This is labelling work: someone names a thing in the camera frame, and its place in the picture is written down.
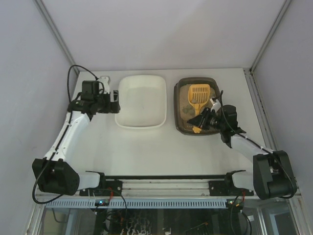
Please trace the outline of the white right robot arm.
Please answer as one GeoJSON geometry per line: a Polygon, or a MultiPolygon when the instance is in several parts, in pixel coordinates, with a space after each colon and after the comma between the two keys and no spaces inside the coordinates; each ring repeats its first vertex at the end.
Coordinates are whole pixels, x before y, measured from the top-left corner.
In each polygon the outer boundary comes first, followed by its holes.
{"type": "Polygon", "coordinates": [[[249,138],[238,126],[235,106],[224,105],[217,112],[204,108],[188,120],[188,124],[202,130],[218,130],[223,143],[252,162],[251,171],[235,170],[225,175],[225,183],[231,189],[251,190],[261,200],[289,199],[296,194],[297,185],[288,154],[263,147],[249,138]]]}

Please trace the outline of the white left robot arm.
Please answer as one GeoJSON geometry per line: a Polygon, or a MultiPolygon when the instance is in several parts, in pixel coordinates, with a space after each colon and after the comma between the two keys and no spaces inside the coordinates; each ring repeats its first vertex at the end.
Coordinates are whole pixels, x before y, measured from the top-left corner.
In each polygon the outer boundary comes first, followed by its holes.
{"type": "Polygon", "coordinates": [[[82,90],[70,101],[65,123],[50,150],[32,164],[35,188],[41,192],[74,195],[77,191],[97,188],[104,182],[101,172],[73,168],[74,150],[78,139],[96,114],[117,114],[119,92],[110,90],[110,79],[82,82],[82,90]]]}

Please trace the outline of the yellow litter scoop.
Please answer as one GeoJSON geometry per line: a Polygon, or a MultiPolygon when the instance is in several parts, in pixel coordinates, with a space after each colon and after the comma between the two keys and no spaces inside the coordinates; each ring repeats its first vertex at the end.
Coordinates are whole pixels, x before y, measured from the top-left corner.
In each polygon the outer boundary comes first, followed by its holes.
{"type": "Polygon", "coordinates": [[[194,108],[195,114],[193,117],[200,114],[201,110],[207,105],[210,98],[209,84],[192,84],[188,90],[188,102],[194,108]]]}

